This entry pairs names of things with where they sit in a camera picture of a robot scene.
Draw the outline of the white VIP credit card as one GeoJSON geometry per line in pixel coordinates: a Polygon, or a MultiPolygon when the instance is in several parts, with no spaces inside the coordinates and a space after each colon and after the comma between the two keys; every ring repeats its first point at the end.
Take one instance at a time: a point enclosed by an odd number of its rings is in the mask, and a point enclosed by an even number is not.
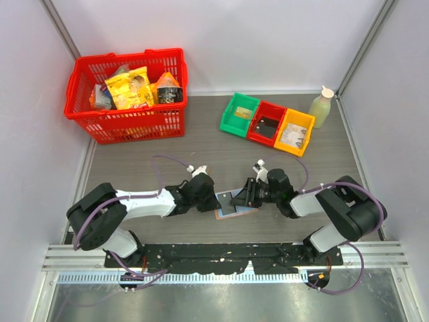
{"type": "Polygon", "coordinates": [[[307,128],[306,127],[302,127],[300,125],[296,125],[293,123],[289,123],[285,129],[287,132],[289,133],[297,133],[301,136],[305,136],[306,132],[307,132],[307,128]]]}

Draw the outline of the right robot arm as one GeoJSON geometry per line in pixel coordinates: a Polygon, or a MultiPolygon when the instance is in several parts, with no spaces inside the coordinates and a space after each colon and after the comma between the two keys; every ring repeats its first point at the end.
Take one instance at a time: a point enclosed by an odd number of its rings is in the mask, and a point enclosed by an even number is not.
{"type": "Polygon", "coordinates": [[[302,257],[311,265],[321,263],[333,248],[378,230],[387,219],[384,205],[350,176],[299,192],[286,173],[275,168],[267,172],[265,180],[248,178],[230,201],[234,206],[254,208],[264,203],[273,203],[283,216],[291,219],[318,213],[329,218],[329,224],[303,241],[302,257]]]}

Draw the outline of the black credit card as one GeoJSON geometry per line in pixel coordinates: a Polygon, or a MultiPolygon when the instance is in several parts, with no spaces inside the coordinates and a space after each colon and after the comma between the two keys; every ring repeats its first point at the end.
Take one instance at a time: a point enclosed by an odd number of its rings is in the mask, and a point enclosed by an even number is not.
{"type": "Polygon", "coordinates": [[[232,192],[219,193],[217,198],[221,204],[221,208],[219,209],[220,217],[227,217],[236,213],[235,206],[231,204],[231,200],[233,198],[232,192]]]}
{"type": "Polygon", "coordinates": [[[254,132],[267,138],[272,139],[278,128],[279,121],[268,117],[262,117],[255,126],[254,132]]]}

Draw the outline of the pink leather card holder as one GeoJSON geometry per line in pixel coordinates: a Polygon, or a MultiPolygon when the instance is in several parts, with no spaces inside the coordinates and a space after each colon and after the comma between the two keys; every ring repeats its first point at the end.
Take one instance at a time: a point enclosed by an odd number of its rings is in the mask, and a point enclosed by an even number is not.
{"type": "MultiPolygon", "coordinates": [[[[217,197],[217,195],[219,193],[232,192],[232,196],[235,197],[239,193],[240,190],[241,189],[233,189],[233,190],[229,190],[229,191],[217,192],[217,193],[215,193],[215,195],[217,197]]],[[[227,216],[227,217],[220,217],[219,216],[219,209],[215,210],[214,213],[215,213],[216,219],[217,220],[229,219],[229,218],[232,218],[232,217],[238,217],[238,216],[241,216],[241,215],[246,215],[246,214],[254,213],[254,212],[258,211],[258,208],[254,208],[254,207],[236,207],[235,206],[235,208],[236,208],[236,213],[234,215],[227,216]]]]}

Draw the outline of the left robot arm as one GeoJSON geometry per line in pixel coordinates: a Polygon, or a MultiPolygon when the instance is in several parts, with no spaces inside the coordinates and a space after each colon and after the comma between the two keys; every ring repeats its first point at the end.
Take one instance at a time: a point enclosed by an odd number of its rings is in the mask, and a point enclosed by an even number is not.
{"type": "Polygon", "coordinates": [[[182,215],[192,208],[202,213],[221,208],[214,181],[205,172],[179,185],[150,192],[120,191],[104,182],[71,206],[66,217],[76,236],[75,249],[102,248],[130,268],[142,262],[144,250],[132,231],[120,228],[122,222],[140,217],[182,215]]]}

